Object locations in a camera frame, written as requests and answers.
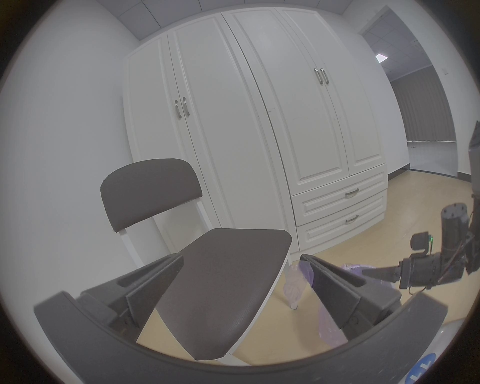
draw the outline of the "white wardrobe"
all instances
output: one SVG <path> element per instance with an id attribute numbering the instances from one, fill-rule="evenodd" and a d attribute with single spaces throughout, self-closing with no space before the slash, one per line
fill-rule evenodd
<path id="1" fill-rule="evenodd" d="M 124 76 L 134 161 L 188 161 L 214 227 L 285 229 L 296 260 L 383 219 L 387 174 L 372 110 L 318 12 L 199 17 L 139 47 Z M 171 252 L 204 232 L 194 204 L 154 219 Z"/>

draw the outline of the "wardrobe door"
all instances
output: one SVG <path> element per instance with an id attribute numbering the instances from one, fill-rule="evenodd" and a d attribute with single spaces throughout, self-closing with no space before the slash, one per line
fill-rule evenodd
<path id="1" fill-rule="evenodd" d="M 272 128 L 225 20 L 214 14 L 167 34 L 183 112 L 221 226 L 285 229 L 297 250 L 278 148 L 268 146 L 275 141 Z"/>
<path id="2" fill-rule="evenodd" d="M 347 157 L 335 110 L 293 30 L 272 8 L 222 14 L 258 83 L 290 194 L 347 177 Z"/>
<path id="3" fill-rule="evenodd" d="M 202 202 L 210 221 L 219 227 L 181 111 L 166 35 L 125 59 L 123 104 L 133 160 L 180 158 L 188 161 L 202 187 Z M 205 232 L 195 202 L 156 215 L 154 220 L 172 253 Z"/>
<path id="4" fill-rule="evenodd" d="M 302 40 L 314 62 L 325 70 L 326 89 L 343 133 L 350 175 L 384 163 L 372 109 L 353 58 L 316 11 L 279 8 Z"/>

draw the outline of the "chair backrest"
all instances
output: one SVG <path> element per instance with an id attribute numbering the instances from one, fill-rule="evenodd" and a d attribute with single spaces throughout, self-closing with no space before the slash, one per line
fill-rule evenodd
<path id="1" fill-rule="evenodd" d="M 110 173 L 100 187 L 103 206 L 115 232 L 202 197 L 189 163 L 151 159 Z"/>

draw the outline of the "metal handle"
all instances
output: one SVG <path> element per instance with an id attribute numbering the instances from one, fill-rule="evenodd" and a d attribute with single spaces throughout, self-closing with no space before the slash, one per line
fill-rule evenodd
<path id="1" fill-rule="evenodd" d="M 183 106 L 185 107 L 185 110 L 184 110 L 185 114 L 187 116 L 190 116 L 190 112 L 188 111 L 188 107 L 187 107 L 187 100 L 185 98 L 183 98 Z"/>
<path id="2" fill-rule="evenodd" d="M 318 80 L 320 80 L 320 84 L 323 85 L 324 84 L 324 81 L 322 80 L 322 77 L 320 75 L 320 72 L 318 72 L 318 69 L 314 68 L 313 69 L 315 71 L 315 73 L 317 74 L 318 76 Z"/>
<path id="3" fill-rule="evenodd" d="M 179 102 L 177 100 L 175 100 L 175 108 L 177 109 L 177 115 L 178 115 L 179 119 L 181 119 L 181 114 L 180 114 L 180 110 L 179 110 Z"/>
<path id="4" fill-rule="evenodd" d="M 325 82 L 327 83 L 327 85 L 330 84 L 330 82 L 328 81 L 328 76 L 327 76 L 327 72 L 325 72 L 325 70 L 323 68 L 320 68 L 320 70 L 322 71 L 322 73 L 324 74 L 325 76 Z"/>
<path id="5" fill-rule="evenodd" d="M 345 196 L 354 195 L 354 194 L 356 194 L 359 190 L 360 190 L 360 189 L 357 188 L 356 190 L 354 190 L 354 191 L 352 191 L 352 192 L 347 192 L 347 193 L 345 194 Z"/>
<path id="6" fill-rule="evenodd" d="M 348 223 L 351 223 L 352 221 L 355 221 L 359 218 L 358 215 L 356 215 L 353 219 L 350 219 L 350 220 L 345 220 L 345 224 L 348 224 Z"/>

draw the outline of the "ceiling light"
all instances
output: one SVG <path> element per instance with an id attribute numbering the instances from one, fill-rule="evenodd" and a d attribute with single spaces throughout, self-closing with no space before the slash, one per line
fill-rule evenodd
<path id="1" fill-rule="evenodd" d="M 382 55 L 381 53 L 379 53 L 379 54 L 378 54 L 377 56 L 375 56 L 375 57 L 377 58 L 377 60 L 378 60 L 379 63 L 381 63 L 382 61 L 385 61 L 385 60 L 388 59 L 387 56 L 384 56 L 384 55 Z"/>

